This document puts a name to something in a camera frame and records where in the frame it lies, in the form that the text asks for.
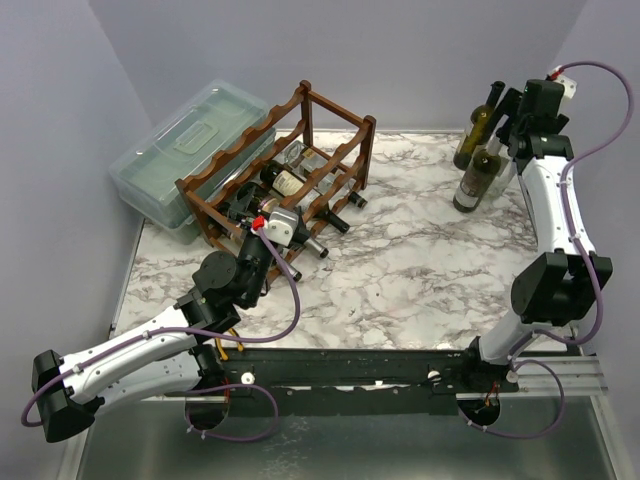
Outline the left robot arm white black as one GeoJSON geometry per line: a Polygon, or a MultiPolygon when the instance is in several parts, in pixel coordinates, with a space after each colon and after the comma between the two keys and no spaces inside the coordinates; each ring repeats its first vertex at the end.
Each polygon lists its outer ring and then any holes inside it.
{"type": "Polygon", "coordinates": [[[294,279],[280,250],[309,239],[300,208],[263,207],[244,185],[225,214],[246,234],[238,254],[215,251],[193,274],[193,287],[143,325],[86,350],[61,355],[53,350],[33,360],[33,396],[21,423],[40,427],[49,443],[87,430],[99,413],[127,400],[195,390],[214,393],[220,368],[201,360],[209,339],[238,342],[230,331],[238,312],[255,307],[272,266],[294,279]]]}

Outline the tall clear glass bottle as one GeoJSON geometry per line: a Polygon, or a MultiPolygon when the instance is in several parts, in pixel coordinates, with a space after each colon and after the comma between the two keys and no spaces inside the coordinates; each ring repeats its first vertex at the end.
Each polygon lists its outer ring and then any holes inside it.
{"type": "Polygon", "coordinates": [[[498,157],[501,160],[500,169],[491,185],[489,186],[487,192],[485,193],[485,200],[493,201],[499,198],[509,186],[516,174],[515,163],[509,156],[506,146],[501,147],[498,153],[498,157]]]}

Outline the green bottle white neck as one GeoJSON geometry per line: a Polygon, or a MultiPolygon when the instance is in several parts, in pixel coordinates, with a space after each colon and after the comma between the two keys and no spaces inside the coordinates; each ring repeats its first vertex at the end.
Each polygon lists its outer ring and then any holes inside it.
{"type": "Polygon", "coordinates": [[[493,134],[473,153],[453,197],[453,205],[458,211],[468,213],[479,206],[501,169],[501,146],[498,135],[493,134]]]}

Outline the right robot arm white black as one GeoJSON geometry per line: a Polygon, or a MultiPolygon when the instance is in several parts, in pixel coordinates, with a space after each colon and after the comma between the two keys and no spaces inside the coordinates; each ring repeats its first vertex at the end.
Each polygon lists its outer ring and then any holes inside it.
{"type": "Polygon", "coordinates": [[[562,84],[528,81],[508,114],[505,141],[537,241],[537,257],[513,281],[511,307],[463,354],[460,379],[480,392],[502,380],[518,354],[537,337],[556,339],[555,329],[583,319],[602,305],[612,261],[597,254],[582,222],[573,186],[573,149],[562,134],[562,84]]]}

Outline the tall dark green bottle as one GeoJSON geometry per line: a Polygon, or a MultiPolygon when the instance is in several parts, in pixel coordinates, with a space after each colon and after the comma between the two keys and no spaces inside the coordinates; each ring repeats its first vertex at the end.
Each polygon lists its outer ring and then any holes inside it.
{"type": "Polygon", "coordinates": [[[456,168],[466,170],[476,147],[484,143],[483,136],[485,135],[486,127],[504,88],[505,83],[503,81],[493,82],[485,102],[472,111],[470,123],[465,129],[453,156],[453,164],[456,168]]]}

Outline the green bottle grey label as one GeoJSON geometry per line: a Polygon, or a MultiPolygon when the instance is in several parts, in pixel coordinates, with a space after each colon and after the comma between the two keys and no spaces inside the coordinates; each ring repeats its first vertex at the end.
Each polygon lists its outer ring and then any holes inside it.
{"type": "MultiPolygon", "coordinates": [[[[255,182],[247,182],[241,186],[236,193],[233,203],[233,209],[235,211],[251,216],[254,219],[260,216],[268,219],[269,213],[275,207],[281,207],[280,201],[255,182]]],[[[299,215],[299,223],[290,247],[305,247],[319,258],[326,258],[329,253],[328,249],[312,237],[301,215],[299,213],[297,214],[299,215]]]]}

